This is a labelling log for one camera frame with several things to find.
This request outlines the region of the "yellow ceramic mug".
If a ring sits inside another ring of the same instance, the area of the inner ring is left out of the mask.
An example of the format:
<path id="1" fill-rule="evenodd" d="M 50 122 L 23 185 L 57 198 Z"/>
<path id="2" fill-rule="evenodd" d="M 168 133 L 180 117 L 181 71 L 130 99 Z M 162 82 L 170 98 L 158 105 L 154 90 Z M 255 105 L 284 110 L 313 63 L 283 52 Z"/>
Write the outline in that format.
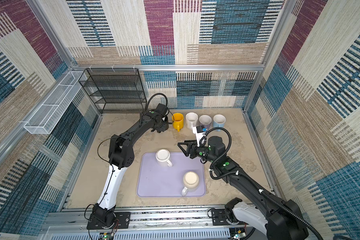
<path id="1" fill-rule="evenodd" d="M 180 132 L 180 130 L 184 127 L 184 116 L 181 113 L 175 113 L 172 116 L 173 120 L 173 128 Z"/>

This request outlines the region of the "white faceted ceramic mug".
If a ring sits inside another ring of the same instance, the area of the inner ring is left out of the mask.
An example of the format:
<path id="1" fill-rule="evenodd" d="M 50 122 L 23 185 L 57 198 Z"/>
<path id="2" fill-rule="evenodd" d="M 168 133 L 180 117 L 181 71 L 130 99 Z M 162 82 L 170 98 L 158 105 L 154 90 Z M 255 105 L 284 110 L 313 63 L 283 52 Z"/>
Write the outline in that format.
<path id="1" fill-rule="evenodd" d="M 186 125 L 189 130 L 198 125 L 199 116 L 196 113 L 190 112 L 186 114 Z"/>

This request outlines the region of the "lavender ceramic mug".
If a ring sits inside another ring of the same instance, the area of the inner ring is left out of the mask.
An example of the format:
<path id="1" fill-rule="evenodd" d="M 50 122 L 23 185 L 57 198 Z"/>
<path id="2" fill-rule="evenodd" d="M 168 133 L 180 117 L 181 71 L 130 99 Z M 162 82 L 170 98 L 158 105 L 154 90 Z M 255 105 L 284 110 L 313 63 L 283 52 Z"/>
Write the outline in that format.
<path id="1" fill-rule="evenodd" d="M 202 115 L 199 117 L 199 123 L 209 130 L 212 125 L 212 118 L 208 115 Z"/>

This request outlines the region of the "light blue ceramic mug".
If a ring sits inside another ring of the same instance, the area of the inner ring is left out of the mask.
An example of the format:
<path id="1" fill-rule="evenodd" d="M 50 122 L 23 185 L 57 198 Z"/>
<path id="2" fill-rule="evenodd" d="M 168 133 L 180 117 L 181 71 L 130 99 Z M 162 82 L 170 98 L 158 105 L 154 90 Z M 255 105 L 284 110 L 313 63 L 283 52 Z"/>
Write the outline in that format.
<path id="1" fill-rule="evenodd" d="M 221 114 L 214 115 L 214 117 L 213 117 L 213 127 L 214 128 L 223 128 L 225 123 L 226 123 L 225 116 L 223 116 Z"/>

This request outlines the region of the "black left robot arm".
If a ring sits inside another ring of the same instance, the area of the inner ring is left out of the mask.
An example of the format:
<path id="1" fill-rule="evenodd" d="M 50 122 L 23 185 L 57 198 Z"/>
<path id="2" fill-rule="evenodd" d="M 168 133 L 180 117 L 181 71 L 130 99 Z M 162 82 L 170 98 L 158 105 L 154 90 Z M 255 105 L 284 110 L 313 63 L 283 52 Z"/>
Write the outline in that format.
<path id="1" fill-rule="evenodd" d="M 127 168 L 135 159 L 134 145 L 148 130 L 162 133 L 168 130 L 168 98 L 163 93 L 156 93 L 148 100 L 140 119 L 128 130 L 110 138 L 110 164 L 107 180 L 102 194 L 88 219 L 87 230 L 113 229 L 117 224 L 114 213 L 118 191 Z"/>

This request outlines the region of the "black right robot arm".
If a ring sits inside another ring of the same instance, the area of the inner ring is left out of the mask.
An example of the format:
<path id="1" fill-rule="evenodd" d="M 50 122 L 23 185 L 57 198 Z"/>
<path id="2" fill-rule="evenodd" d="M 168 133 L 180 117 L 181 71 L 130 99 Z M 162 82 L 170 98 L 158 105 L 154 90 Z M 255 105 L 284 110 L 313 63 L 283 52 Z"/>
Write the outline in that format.
<path id="1" fill-rule="evenodd" d="M 226 204 L 227 220 L 232 223 L 244 222 L 266 235 L 269 240 L 304 240 L 312 232 L 321 240 L 321 234 L 306 220 L 298 204 L 285 201 L 266 190 L 252 179 L 238 163 L 227 155 L 232 145 L 232 136 L 227 134 L 229 143 L 225 145 L 218 136 L 209 137 L 214 129 L 204 133 L 199 140 L 178 143 L 185 156 L 199 157 L 210 162 L 210 177 L 223 180 L 239 190 L 253 204 L 248 206 L 238 198 Z"/>

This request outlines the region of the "white upside-down mug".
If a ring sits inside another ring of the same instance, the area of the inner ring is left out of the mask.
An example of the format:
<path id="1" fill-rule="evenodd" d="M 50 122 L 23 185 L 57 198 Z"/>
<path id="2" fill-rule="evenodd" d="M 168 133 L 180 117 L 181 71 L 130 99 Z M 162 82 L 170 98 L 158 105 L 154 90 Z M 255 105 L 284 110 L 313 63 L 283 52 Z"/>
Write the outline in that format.
<path id="1" fill-rule="evenodd" d="M 171 153 L 166 149 L 161 149 L 156 152 L 156 160 L 161 167 L 173 166 L 173 163 L 171 162 Z"/>

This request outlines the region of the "cream upside-down mug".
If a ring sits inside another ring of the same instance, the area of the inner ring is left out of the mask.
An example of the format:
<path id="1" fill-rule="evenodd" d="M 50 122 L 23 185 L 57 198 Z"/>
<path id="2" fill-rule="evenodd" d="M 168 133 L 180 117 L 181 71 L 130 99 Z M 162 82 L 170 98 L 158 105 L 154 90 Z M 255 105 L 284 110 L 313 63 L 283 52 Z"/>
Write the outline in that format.
<path id="1" fill-rule="evenodd" d="M 186 172 L 183 177 L 184 188 L 182 190 L 182 196 L 186 196 L 187 193 L 195 191 L 199 186 L 199 175 L 193 171 Z"/>

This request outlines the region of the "lavender silicone mat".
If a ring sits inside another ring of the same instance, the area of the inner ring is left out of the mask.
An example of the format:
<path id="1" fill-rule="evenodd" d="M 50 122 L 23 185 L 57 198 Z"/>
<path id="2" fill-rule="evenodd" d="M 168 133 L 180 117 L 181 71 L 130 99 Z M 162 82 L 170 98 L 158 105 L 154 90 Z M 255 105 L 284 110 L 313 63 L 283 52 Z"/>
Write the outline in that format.
<path id="1" fill-rule="evenodd" d="M 190 159 L 182 152 L 171 152 L 172 167 L 159 164 L 155 153 L 142 157 L 137 195 L 141 198 L 181 197 L 184 188 L 183 177 L 193 171 L 199 176 L 198 187 L 186 194 L 187 197 L 202 197 L 206 194 L 205 170 L 200 158 Z"/>

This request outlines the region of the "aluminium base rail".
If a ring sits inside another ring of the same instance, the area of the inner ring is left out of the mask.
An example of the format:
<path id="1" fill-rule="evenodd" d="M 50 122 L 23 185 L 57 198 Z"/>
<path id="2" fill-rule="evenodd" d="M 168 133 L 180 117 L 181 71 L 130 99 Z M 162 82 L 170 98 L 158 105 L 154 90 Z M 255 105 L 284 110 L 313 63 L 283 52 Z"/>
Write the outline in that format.
<path id="1" fill-rule="evenodd" d="M 239 204 L 239 220 L 228 222 L 223 205 L 116 208 L 114 224 L 104 229 L 89 221 L 90 210 L 50 213 L 40 240 L 240 240 L 266 239 L 265 224 L 254 205 Z"/>

